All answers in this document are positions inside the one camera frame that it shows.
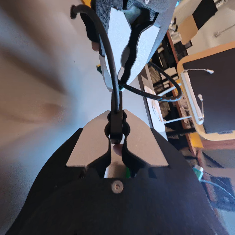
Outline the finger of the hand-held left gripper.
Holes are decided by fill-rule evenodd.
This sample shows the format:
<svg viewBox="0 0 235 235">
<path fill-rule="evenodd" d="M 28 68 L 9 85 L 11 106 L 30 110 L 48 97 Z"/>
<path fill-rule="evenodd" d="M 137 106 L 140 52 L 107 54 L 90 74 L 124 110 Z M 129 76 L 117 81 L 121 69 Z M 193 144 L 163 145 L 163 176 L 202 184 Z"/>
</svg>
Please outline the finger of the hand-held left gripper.
<svg viewBox="0 0 235 235">
<path fill-rule="evenodd" d="M 128 43 L 129 56 L 124 65 L 124 73 L 120 79 L 121 84 L 130 84 L 145 67 L 148 57 L 154 46 L 160 28 L 155 25 L 138 26 L 131 34 Z"/>
<path fill-rule="evenodd" d="M 113 51 L 114 63 L 118 79 L 121 79 L 121 76 L 124 73 L 124 67 L 122 66 L 122 55 L 129 42 L 130 34 L 131 27 L 124 15 L 124 12 L 111 7 L 108 38 Z M 113 85 L 111 81 L 107 55 L 105 55 L 104 57 L 99 55 L 99 60 L 101 64 L 101 72 L 104 83 L 108 91 L 111 92 L 113 89 Z"/>
</svg>

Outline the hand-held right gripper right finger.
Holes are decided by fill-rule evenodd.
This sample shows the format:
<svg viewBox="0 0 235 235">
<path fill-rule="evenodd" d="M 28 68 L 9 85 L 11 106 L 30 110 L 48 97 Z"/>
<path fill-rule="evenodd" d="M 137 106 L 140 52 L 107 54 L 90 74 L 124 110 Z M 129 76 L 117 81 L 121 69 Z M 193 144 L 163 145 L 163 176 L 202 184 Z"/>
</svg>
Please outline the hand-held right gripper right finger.
<svg viewBox="0 0 235 235">
<path fill-rule="evenodd" d="M 123 110 L 123 134 L 122 161 L 131 177 L 140 169 L 169 166 L 151 128 L 127 109 Z"/>
</svg>

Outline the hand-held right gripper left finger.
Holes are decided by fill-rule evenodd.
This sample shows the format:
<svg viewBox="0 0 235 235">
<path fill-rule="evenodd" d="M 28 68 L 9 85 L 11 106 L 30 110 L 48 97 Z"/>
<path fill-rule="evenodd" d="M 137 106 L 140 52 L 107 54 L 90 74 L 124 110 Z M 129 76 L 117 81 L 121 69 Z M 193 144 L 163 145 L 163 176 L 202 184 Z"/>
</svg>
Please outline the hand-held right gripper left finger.
<svg viewBox="0 0 235 235">
<path fill-rule="evenodd" d="M 84 126 L 66 163 L 67 167 L 94 168 L 99 177 L 104 177 L 111 163 L 109 116 L 110 111 L 107 110 Z"/>
</svg>

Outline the person's right hand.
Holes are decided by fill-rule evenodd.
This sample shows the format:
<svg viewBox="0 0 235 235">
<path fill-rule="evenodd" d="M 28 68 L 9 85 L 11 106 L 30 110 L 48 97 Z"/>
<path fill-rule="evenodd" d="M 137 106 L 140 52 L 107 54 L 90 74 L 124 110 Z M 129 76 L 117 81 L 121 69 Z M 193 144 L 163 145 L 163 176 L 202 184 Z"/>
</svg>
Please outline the person's right hand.
<svg viewBox="0 0 235 235">
<path fill-rule="evenodd" d="M 123 144 L 114 144 L 113 145 L 113 151 L 122 157 L 122 148 L 123 148 Z"/>
</svg>

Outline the wooden desk with black legs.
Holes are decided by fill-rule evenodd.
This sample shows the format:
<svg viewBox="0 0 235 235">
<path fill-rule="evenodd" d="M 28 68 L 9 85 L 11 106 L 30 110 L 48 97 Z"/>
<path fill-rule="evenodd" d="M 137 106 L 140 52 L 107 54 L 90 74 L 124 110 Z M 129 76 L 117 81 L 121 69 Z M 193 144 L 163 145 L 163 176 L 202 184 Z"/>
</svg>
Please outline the wooden desk with black legs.
<svg viewBox="0 0 235 235">
<path fill-rule="evenodd" d="M 173 44 L 173 41 L 172 41 L 172 38 L 170 36 L 169 31 L 167 31 L 166 36 L 168 38 L 167 39 L 168 45 L 170 47 L 169 51 L 170 51 L 170 54 L 174 55 L 175 69 L 177 69 L 177 64 L 178 64 L 179 60 L 178 60 L 178 56 L 177 56 L 177 53 L 175 51 L 175 47 L 174 47 L 174 44 Z M 180 110 L 179 101 L 176 101 L 175 104 L 176 104 L 176 107 L 177 107 L 178 114 L 179 114 L 180 118 L 182 118 L 183 116 L 182 116 L 182 112 Z M 187 143 L 188 143 L 190 152 L 192 153 L 193 157 L 196 157 L 196 154 L 197 154 L 196 148 L 192 146 L 191 138 L 190 138 L 190 135 L 189 135 L 190 133 L 186 132 L 186 131 L 189 131 L 189 129 L 186 128 L 186 124 L 185 124 L 184 120 L 181 120 L 180 122 L 181 122 L 181 125 L 182 125 L 181 131 L 183 131 L 183 134 L 185 135 L 185 137 L 187 139 Z"/>
</svg>

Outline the small yellow object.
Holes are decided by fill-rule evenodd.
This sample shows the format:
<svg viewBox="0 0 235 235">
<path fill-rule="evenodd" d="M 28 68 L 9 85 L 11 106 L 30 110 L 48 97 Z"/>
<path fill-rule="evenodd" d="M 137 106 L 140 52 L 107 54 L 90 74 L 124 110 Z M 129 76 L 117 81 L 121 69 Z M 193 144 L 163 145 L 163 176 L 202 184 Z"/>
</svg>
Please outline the small yellow object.
<svg viewBox="0 0 235 235">
<path fill-rule="evenodd" d="M 197 132 L 189 134 L 191 145 L 194 148 L 204 148 L 200 135 Z"/>
</svg>

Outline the black white printed sheet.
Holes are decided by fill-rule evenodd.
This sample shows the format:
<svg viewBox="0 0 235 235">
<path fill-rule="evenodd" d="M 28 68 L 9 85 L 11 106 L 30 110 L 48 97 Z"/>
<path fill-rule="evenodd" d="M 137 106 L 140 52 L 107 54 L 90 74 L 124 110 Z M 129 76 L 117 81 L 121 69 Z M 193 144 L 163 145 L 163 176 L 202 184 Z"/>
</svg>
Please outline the black white printed sheet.
<svg viewBox="0 0 235 235">
<path fill-rule="evenodd" d="M 182 98 L 179 100 L 179 107 L 180 107 L 180 110 L 181 110 L 182 117 L 191 116 L 185 96 L 182 96 Z M 186 126 L 187 129 L 194 128 L 194 124 L 193 124 L 193 121 L 192 121 L 191 117 L 183 119 L 183 122 L 185 123 L 185 126 Z"/>
</svg>

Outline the teal white charger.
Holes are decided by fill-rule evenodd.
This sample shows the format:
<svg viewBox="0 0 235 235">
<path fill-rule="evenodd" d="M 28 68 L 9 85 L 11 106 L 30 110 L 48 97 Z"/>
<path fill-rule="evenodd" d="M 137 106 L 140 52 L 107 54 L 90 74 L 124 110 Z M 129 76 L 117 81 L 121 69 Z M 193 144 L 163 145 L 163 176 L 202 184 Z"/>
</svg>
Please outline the teal white charger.
<svg viewBox="0 0 235 235">
<path fill-rule="evenodd" d="M 195 164 L 192 169 L 193 169 L 194 173 L 196 174 L 198 181 L 200 182 L 203 177 L 203 174 L 204 174 L 204 168 Z"/>
</svg>

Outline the white laptop stand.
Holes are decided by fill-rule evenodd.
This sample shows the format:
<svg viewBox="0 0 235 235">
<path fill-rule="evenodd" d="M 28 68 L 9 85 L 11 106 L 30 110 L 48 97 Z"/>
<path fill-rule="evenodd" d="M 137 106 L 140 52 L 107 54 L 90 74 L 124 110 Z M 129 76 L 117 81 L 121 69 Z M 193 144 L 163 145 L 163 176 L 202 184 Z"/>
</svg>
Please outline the white laptop stand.
<svg viewBox="0 0 235 235">
<path fill-rule="evenodd" d="M 181 121 L 185 119 L 190 119 L 192 118 L 193 120 L 196 121 L 197 125 L 202 125 L 204 122 L 204 104 L 203 104 L 203 98 L 201 94 L 198 94 L 197 97 L 201 101 L 201 108 L 199 107 L 197 103 L 196 96 L 193 92 L 192 86 L 191 86 L 191 81 L 189 78 L 188 71 L 205 71 L 209 74 L 213 74 L 214 71 L 210 69 L 186 69 L 181 72 L 181 78 L 182 78 L 182 83 L 179 83 L 178 85 L 185 88 L 185 94 L 188 98 L 187 104 L 190 106 L 191 110 L 190 115 L 183 116 L 181 118 L 177 119 L 171 119 L 168 121 L 164 121 L 162 117 L 162 113 L 160 110 L 159 102 L 150 98 L 147 98 L 147 103 L 148 107 L 150 108 L 150 114 L 153 115 L 153 124 L 158 124 L 160 125 L 160 130 L 163 129 L 163 125 L 171 123 L 171 122 L 176 122 L 176 121 Z"/>
</svg>

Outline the metal wall conduit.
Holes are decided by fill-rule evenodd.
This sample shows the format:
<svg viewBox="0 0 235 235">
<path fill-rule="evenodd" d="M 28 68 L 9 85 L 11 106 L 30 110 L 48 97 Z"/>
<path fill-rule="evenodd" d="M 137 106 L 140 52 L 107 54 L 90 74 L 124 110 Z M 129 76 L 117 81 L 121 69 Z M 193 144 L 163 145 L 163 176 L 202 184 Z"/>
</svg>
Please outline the metal wall conduit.
<svg viewBox="0 0 235 235">
<path fill-rule="evenodd" d="M 224 33 L 224 32 L 226 32 L 226 31 L 232 29 L 234 26 L 235 26 L 235 24 L 231 25 L 230 27 L 228 27 L 228 28 L 226 28 L 226 29 L 224 29 L 224 30 L 222 30 L 222 31 L 217 31 L 217 32 L 215 32 L 215 33 L 213 34 L 213 37 L 214 37 L 214 38 L 219 37 L 222 33 Z"/>
</svg>

